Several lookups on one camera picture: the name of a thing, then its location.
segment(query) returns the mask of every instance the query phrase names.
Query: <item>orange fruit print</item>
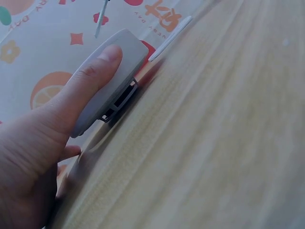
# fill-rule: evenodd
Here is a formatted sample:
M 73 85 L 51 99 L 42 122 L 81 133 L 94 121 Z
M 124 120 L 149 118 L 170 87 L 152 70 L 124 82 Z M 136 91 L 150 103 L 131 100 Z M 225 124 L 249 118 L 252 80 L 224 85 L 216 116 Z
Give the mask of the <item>orange fruit print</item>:
M 44 105 L 53 98 L 71 78 L 71 73 L 53 72 L 44 76 L 35 85 L 30 96 L 30 108 Z
M 0 6 L 7 8 L 11 15 L 26 11 L 35 0 L 0 0 Z

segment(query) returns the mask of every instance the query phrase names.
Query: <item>red star print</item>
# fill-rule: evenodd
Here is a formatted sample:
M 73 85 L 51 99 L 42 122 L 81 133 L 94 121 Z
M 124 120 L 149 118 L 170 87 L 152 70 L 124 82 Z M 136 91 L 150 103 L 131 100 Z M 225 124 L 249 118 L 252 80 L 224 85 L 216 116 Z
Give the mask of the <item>red star print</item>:
M 84 44 L 82 41 L 82 35 L 83 33 L 71 33 L 71 43 L 70 45 L 74 44 Z

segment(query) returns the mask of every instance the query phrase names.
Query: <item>wooden surface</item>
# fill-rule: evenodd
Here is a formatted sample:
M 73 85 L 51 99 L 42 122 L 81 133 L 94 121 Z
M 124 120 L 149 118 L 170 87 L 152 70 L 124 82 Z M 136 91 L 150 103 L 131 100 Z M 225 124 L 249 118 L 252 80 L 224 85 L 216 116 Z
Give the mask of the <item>wooden surface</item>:
M 305 1 L 206 0 L 194 16 L 88 144 L 53 228 L 305 228 Z

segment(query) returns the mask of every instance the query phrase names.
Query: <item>printed tablecloth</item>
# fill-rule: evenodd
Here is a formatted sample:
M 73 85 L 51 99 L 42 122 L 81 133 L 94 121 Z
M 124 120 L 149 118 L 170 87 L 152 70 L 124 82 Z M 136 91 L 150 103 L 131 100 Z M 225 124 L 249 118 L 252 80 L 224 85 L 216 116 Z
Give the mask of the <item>printed tablecloth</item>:
M 50 100 L 107 38 L 129 29 L 150 54 L 204 0 L 111 0 L 99 38 L 102 0 L 0 0 L 0 121 Z M 69 139 L 82 145 L 83 136 Z

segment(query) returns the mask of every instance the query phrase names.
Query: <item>white plastic device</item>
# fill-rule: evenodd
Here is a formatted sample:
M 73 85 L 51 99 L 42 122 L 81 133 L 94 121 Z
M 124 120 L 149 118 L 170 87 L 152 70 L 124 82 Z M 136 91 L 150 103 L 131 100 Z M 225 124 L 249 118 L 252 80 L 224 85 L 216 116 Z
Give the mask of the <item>white plastic device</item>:
M 148 55 L 148 48 L 127 29 L 107 39 L 78 70 L 97 58 L 111 44 L 119 45 L 122 49 L 123 57 L 120 66 L 114 77 L 87 103 L 71 133 L 72 138 L 81 136 L 98 119 L 104 122 L 110 121 L 138 87 L 134 75 Z

